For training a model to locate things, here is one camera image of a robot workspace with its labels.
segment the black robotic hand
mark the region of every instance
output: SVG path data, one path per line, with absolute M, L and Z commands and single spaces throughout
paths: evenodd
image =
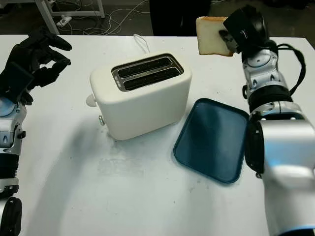
M 8 58 L 5 69 L 0 74 L 0 96 L 11 102 L 21 101 L 31 105 L 33 98 L 28 93 L 35 86 L 44 87 L 54 82 L 70 60 L 50 48 L 71 50 L 71 45 L 64 39 L 54 35 L 44 28 L 29 34 L 29 37 L 16 44 Z M 51 68 L 42 67 L 54 61 Z

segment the table leg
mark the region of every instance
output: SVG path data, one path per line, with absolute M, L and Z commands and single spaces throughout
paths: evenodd
M 45 0 L 35 0 L 35 3 L 40 11 L 41 16 L 43 17 L 49 31 L 54 34 L 59 34 L 57 26 L 53 20 L 53 17 L 50 14 L 50 10 L 45 2 Z
M 97 0 L 97 3 L 98 3 L 100 17 L 104 19 L 105 15 L 104 15 L 104 8 L 103 8 L 102 0 Z

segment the bread slice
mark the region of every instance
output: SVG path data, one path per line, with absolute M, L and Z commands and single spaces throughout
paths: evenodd
M 231 57 L 230 51 L 219 35 L 219 30 L 226 30 L 223 21 L 227 17 L 201 16 L 196 19 L 198 48 L 200 55 L 217 54 Z

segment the table surface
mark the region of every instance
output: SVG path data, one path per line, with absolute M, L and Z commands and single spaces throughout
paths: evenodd
M 25 35 L 1 35 L 0 68 Z M 32 91 L 27 107 L 17 197 L 23 202 L 23 236 L 170 235 L 266 236 L 264 190 L 245 163 L 238 181 L 222 185 L 180 165 L 172 154 L 194 102 L 201 97 L 249 111 L 240 55 L 200 56 L 195 37 L 145 37 L 151 52 L 171 51 L 192 69 L 180 122 L 127 141 L 114 141 L 88 107 L 89 75 L 98 66 L 143 52 L 130 36 L 63 36 L 73 49 L 69 66 L 53 83 Z M 274 38 L 305 56 L 305 81 L 293 99 L 315 124 L 315 51 L 304 38 Z M 289 87 L 300 65 L 280 52 Z

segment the toaster slot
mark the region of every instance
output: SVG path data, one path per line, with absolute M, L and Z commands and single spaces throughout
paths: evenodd
M 138 77 L 133 80 L 128 80 L 124 82 L 124 87 L 126 90 L 130 91 L 133 89 L 137 89 L 146 85 L 151 85 L 163 80 L 167 80 L 173 78 L 175 76 L 180 75 L 181 73 L 175 67 L 171 67 L 165 70 L 161 70 L 149 75 L 145 75 L 142 77 Z
M 139 65 L 128 67 L 125 69 L 118 70 L 120 78 L 126 78 L 132 75 L 137 75 L 143 72 L 147 72 L 153 69 L 158 69 L 170 65 L 172 62 L 169 58 L 159 58 L 157 60 L 148 61 Z

